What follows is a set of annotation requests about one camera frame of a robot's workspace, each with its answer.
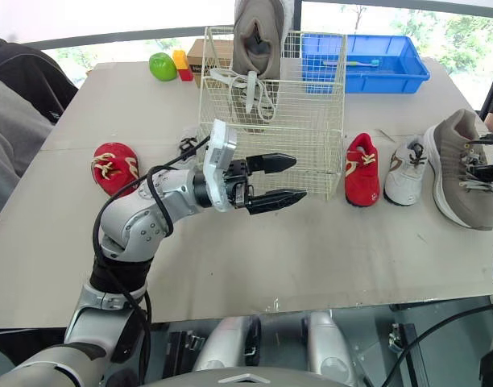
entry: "red children's shoe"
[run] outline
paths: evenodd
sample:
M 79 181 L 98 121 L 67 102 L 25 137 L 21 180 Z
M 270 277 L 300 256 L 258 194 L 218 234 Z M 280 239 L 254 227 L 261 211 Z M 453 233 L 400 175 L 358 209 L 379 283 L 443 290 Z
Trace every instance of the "red children's shoe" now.
M 345 196 L 353 206 L 368 207 L 379 199 L 377 149 L 367 133 L 358 135 L 346 152 Z
M 91 170 L 94 180 L 110 196 L 139 177 L 139 165 L 134 151 L 121 143 L 105 143 L 94 151 Z M 121 196 L 131 194 L 130 187 Z

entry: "blue plastic tray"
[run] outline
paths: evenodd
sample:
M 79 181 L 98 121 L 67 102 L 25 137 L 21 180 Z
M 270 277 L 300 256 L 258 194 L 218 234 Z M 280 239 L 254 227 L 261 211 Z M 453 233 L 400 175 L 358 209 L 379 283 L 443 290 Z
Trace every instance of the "blue plastic tray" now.
M 302 36 L 302 79 L 333 81 L 341 37 L 319 34 Z M 371 63 L 378 67 L 346 67 L 346 93 L 415 93 L 429 71 L 407 36 L 349 35 L 347 62 Z M 330 85 L 307 85 L 308 93 L 330 94 Z

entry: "white table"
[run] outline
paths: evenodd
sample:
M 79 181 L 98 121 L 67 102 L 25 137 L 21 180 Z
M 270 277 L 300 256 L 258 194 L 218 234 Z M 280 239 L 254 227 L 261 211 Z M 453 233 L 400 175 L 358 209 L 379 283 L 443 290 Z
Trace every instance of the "white table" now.
M 381 183 L 396 143 L 469 108 L 443 68 L 425 63 L 432 76 L 416 94 L 346 96 L 346 144 L 361 131 L 373 136 Z M 176 154 L 178 131 L 197 122 L 197 106 L 192 82 L 158 82 L 145 63 L 91 72 L 0 215 L 0 327 L 68 323 L 92 268 L 91 228 L 106 200 L 89 172 L 93 150 L 129 144 L 145 171 Z M 330 202 L 307 197 L 268 214 L 209 209 L 183 219 L 148 275 L 153 320 L 493 293 L 493 231 L 445 219 L 432 182 L 429 168 L 422 199 L 409 208 L 384 200 L 355 208 L 340 182 Z

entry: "wire basket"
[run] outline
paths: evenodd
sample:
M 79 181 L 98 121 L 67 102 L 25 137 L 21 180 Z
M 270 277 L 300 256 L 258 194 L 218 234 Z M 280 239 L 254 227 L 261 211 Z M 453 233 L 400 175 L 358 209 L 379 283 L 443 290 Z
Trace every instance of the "wire basket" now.
M 339 37 L 328 40 L 337 46 L 328 48 L 329 52 L 337 53 L 331 77 L 331 68 L 321 67 L 325 61 L 303 59 L 303 53 L 309 52 L 304 46 L 307 34 L 289 32 L 281 57 L 280 79 L 263 80 L 267 89 L 277 90 L 274 117 L 263 123 L 251 119 L 252 114 L 241 116 L 234 108 L 230 87 L 209 75 L 213 68 L 232 68 L 233 28 L 205 29 L 198 139 L 209 135 L 214 119 L 220 119 L 238 133 L 235 158 L 281 152 L 297 159 L 295 166 L 282 173 L 254 173 L 251 183 L 257 194 L 260 190 L 293 188 L 330 199 L 342 174 L 346 36 L 320 33 L 320 36 Z M 318 77 L 303 81 L 303 69 L 309 70 L 310 66 Z M 328 77 L 320 76 L 327 72 Z

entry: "green apple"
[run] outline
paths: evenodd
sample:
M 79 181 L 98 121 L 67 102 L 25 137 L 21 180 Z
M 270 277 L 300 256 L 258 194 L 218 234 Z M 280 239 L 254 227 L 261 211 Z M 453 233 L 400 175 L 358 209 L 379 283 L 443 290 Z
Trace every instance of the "green apple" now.
M 163 52 L 157 52 L 150 56 L 148 61 L 150 72 L 161 81 L 170 81 L 176 78 L 176 67 L 173 59 Z

